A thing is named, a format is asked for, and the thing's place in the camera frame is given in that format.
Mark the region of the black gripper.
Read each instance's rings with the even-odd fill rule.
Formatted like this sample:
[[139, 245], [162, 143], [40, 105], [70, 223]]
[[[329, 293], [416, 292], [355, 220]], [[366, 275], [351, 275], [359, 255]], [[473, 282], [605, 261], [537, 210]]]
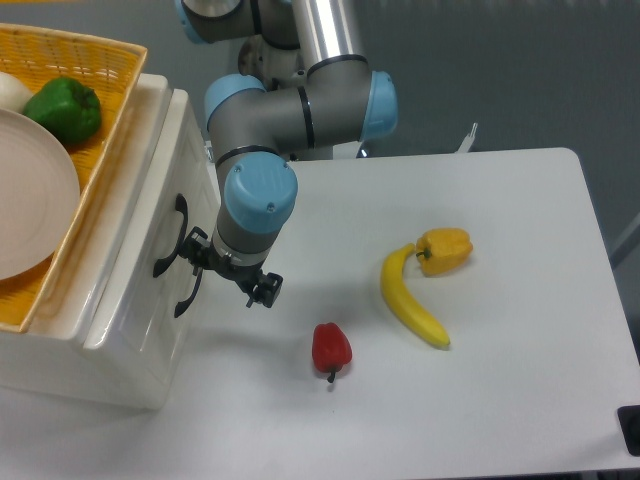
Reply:
[[230, 253], [220, 255], [200, 227], [192, 228], [179, 247], [178, 255], [192, 266], [193, 274], [203, 270], [214, 271], [236, 283], [248, 296], [247, 308], [254, 304], [272, 308], [281, 292], [283, 277], [273, 272], [262, 272], [264, 260], [241, 264]]

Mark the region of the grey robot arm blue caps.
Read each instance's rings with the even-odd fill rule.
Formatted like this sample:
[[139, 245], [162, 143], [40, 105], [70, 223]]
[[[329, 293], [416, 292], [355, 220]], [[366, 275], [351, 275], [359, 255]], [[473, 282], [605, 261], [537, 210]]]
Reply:
[[289, 159], [390, 134], [398, 122], [391, 77], [363, 51], [352, 1], [179, 1], [186, 35], [242, 38], [235, 74], [204, 96], [221, 205], [214, 230], [192, 229], [180, 255], [196, 276], [212, 270], [250, 304], [271, 306], [282, 279], [263, 264], [298, 192]]

